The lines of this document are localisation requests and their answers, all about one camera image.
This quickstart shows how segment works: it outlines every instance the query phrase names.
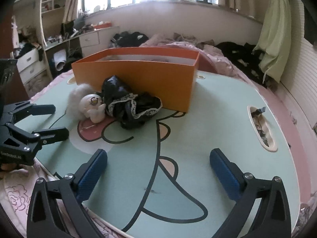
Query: white doll hair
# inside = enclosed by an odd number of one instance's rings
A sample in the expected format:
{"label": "white doll hair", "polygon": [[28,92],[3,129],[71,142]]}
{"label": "white doll hair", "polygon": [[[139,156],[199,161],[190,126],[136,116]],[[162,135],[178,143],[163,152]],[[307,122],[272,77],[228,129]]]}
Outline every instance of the white doll hair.
{"label": "white doll hair", "polygon": [[68,96],[66,114],[78,120],[85,120],[86,117],[79,111],[78,105],[83,97],[94,93],[94,89],[89,84],[80,84]]}

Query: beige plastic handle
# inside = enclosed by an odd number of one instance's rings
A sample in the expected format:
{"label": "beige plastic handle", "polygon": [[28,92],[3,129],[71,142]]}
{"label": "beige plastic handle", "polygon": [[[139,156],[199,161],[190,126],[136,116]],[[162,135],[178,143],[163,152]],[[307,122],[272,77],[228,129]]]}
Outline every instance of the beige plastic handle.
{"label": "beige plastic handle", "polygon": [[260,137],[260,135],[256,129],[256,126],[253,122],[252,116],[251,116],[251,113],[253,113],[255,110],[257,110],[256,107],[248,106],[248,115],[249,115],[251,124],[253,126],[253,129],[256,132],[256,136],[258,137],[258,140],[261,143],[263,148],[265,148],[267,151],[270,151],[270,152],[276,152],[277,151],[277,143],[272,135],[272,130],[269,127],[269,122],[263,114],[259,115],[258,119],[259,119],[259,123],[262,126],[262,130],[265,133],[265,136],[267,138],[268,146],[264,144],[262,138]]}

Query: plush toy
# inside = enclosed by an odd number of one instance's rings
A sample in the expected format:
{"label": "plush toy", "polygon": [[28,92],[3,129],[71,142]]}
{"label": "plush toy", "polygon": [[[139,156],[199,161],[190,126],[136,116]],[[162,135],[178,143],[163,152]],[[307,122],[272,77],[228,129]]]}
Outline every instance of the plush toy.
{"label": "plush toy", "polygon": [[106,117],[102,98],[94,94],[88,84],[81,84],[71,91],[68,97],[66,113],[78,120],[90,118],[93,123],[99,123]]}

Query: blue rubber fingertip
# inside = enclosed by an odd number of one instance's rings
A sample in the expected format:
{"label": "blue rubber fingertip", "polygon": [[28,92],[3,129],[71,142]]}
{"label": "blue rubber fingertip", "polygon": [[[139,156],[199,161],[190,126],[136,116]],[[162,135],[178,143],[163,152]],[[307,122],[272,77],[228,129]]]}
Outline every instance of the blue rubber fingertip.
{"label": "blue rubber fingertip", "polygon": [[107,152],[101,151],[78,183],[77,201],[83,202],[89,199],[101,174],[107,167],[107,160]]}
{"label": "blue rubber fingertip", "polygon": [[226,190],[228,197],[233,201],[238,201],[242,196],[242,188],[229,166],[219,156],[216,150],[210,152],[209,159],[210,165],[223,188]]}

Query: pink cartoon mouth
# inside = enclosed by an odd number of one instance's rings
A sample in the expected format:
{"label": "pink cartoon mouth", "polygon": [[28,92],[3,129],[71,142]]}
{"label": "pink cartoon mouth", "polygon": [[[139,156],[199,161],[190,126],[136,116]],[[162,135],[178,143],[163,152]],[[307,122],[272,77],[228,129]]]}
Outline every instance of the pink cartoon mouth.
{"label": "pink cartoon mouth", "polygon": [[109,116],[99,123],[93,123],[90,119],[80,121],[77,126],[78,135],[87,142],[98,140],[105,127],[114,121],[115,119]]}

